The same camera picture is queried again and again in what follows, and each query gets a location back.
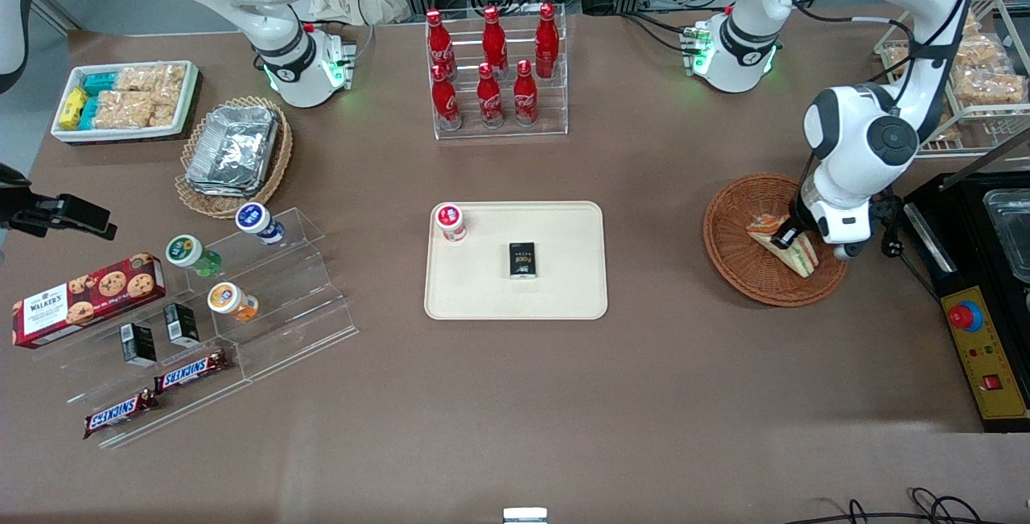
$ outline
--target walkers cookie box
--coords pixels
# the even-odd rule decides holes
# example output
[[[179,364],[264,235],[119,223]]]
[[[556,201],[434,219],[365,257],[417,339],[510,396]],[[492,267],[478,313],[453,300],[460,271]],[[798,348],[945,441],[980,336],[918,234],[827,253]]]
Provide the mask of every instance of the walkers cookie box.
[[[11,341],[36,349],[162,296],[161,260],[139,253],[15,303]]]

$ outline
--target small black box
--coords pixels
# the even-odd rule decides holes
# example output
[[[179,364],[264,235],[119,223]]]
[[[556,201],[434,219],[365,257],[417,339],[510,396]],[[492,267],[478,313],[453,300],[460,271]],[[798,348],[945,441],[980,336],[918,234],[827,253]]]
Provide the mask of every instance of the small black box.
[[[508,265],[512,279],[536,279],[537,251],[534,242],[511,242],[508,245]]]
[[[158,351],[153,348],[153,334],[146,326],[137,323],[122,325],[122,355],[126,363],[144,368],[158,362]]]
[[[182,347],[196,347],[200,344],[197,318],[192,308],[177,303],[167,305],[165,307],[165,325],[168,326],[168,341],[182,345]]]

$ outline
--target red bottle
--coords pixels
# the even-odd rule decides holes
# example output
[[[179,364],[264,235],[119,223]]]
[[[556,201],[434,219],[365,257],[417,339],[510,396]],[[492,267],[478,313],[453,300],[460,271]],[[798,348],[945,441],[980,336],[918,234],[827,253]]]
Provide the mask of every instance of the red bottle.
[[[442,65],[434,65],[433,73],[433,106],[440,116],[438,121],[442,131],[456,131],[461,127],[461,113],[457,109],[457,96],[454,86],[447,80],[447,69]]]
[[[540,6],[540,25],[537,25],[537,74],[550,79],[554,62],[558,60],[558,27],[554,24],[554,4]]]
[[[434,65],[442,65],[447,70],[447,78],[454,80],[457,78],[457,62],[454,61],[454,46],[450,40],[450,33],[444,27],[443,18],[436,8],[425,11],[425,21],[430,24],[430,56]]]
[[[493,67],[493,76],[505,79],[508,76],[508,39],[505,30],[501,29],[501,11],[497,7],[486,5],[483,9],[486,18],[486,29],[483,30],[483,55],[486,62]]]
[[[505,124],[505,113],[501,109],[501,86],[493,79],[493,68],[489,63],[479,64],[479,113],[483,116],[486,128],[501,128]]]
[[[515,120],[522,128],[529,128],[537,124],[537,81],[533,79],[529,60],[519,61],[516,69],[518,79],[515,79]]]

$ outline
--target brown table surface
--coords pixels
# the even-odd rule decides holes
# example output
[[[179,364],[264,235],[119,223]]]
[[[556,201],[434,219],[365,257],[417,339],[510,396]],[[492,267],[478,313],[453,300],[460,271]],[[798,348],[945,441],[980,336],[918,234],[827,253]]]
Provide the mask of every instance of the brown table surface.
[[[113,452],[80,441],[59,371],[0,349],[0,520],[486,523],[544,505],[555,523],[775,523],[832,514],[819,498],[908,509],[922,485],[1027,521],[1030,438],[978,432],[938,305],[903,265],[870,248],[827,301],[777,310],[731,289],[701,244],[721,185],[801,171],[804,107],[864,79],[881,32],[795,16],[767,79],[721,95],[633,25],[575,18],[570,135],[490,145],[435,142],[422,27],[382,28],[353,91],[286,109],[294,159],[271,202],[323,228],[362,333]],[[193,60],[199,112],[274,97],[238,34],[72,47],[74,65]],[[181,146],[47,138],[36,189],[111,209],[117,239],[11,234],[0,303],[179,232],[231,234],[176,198]],[[919,161],[903,183],[943,169]],[[435,204],[549,199],[604,209],[604,318],[425,315]]]

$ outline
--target yellow control panel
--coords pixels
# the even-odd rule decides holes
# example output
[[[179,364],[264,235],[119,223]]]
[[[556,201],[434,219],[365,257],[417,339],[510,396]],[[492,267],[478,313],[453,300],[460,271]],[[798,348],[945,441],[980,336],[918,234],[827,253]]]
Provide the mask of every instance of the yellow control panel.
[[[1030,417],[980,286],[941,298],[955,347],[986,420]]]

